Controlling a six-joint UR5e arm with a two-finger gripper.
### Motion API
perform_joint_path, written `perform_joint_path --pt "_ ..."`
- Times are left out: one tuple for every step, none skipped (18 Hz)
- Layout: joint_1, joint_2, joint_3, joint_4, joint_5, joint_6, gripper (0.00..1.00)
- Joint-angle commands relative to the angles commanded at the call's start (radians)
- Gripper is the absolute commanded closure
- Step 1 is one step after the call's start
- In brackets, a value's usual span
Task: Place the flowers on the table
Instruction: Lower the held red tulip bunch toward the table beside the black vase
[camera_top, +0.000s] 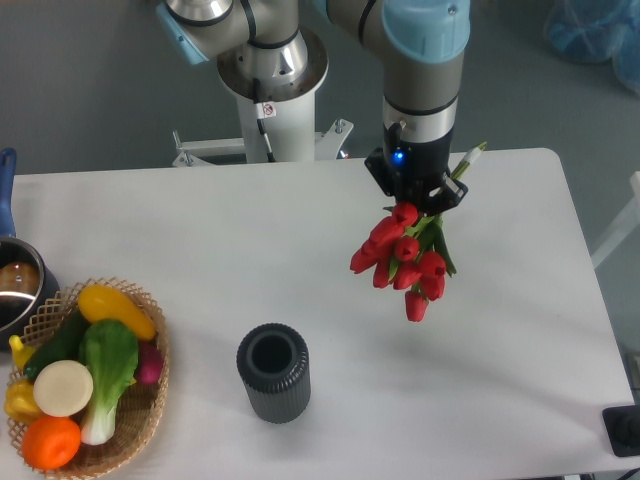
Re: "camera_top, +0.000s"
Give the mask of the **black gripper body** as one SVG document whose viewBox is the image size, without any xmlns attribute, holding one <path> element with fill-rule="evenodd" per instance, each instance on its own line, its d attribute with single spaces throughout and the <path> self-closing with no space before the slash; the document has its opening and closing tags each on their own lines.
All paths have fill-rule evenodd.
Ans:
<svg viewBox="0 0 640 480">
<path fill-rule="evenodd" d="M 461 182 L 453 178 L 449 169 L 450 146 L 453 133 L 429 142 L 411 142 L 402 138 L 398 123 L 384 130 L 384 143 L 364 161 L 371 171 L 394 171 L 398 175 L 398 203 L 407 202 L 422 211 L 428 194 L 433 194 L 446 183 Z"/>
</svg>

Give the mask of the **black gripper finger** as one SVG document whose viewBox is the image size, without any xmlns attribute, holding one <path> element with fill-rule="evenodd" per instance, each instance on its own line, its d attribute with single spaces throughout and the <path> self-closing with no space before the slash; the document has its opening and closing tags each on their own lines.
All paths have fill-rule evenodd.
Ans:
<svg viewBox="0 0 640 480">
<path fill-rule="evenodd" d="M 422 211 L 426 215 L 438 215 L 456 208 L 468 193 L 468 187 L 462 182 L 449 182 L 433 194 L 428 194 L 423 202 Z"/>
<path fill-rule="evenodd" d="M 397 197 L 398 175 L 394 171 L 376 170 L 371 171 L 371 175 L 387 197 Z"/>
</svg>

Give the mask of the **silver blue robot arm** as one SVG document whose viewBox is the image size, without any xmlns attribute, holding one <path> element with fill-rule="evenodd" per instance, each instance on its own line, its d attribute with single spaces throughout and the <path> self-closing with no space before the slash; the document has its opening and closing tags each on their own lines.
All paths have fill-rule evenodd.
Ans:
<svg viewBox="0 0 640 480">
<path fill-rule="evenodd" d="M 366 167 L 388 196 L 436 215 L 466 186 L 449 167 L 464 52 L 466 1 L 320 1 L 317 10 L 383 68 L 383 140 Z M 163 1 L 156 9 L 191 64 L 212 61 L 235 96 L 247 160 L 318 156 L 315 94 L 328 71 L 296 1 Z"/>
</svg>

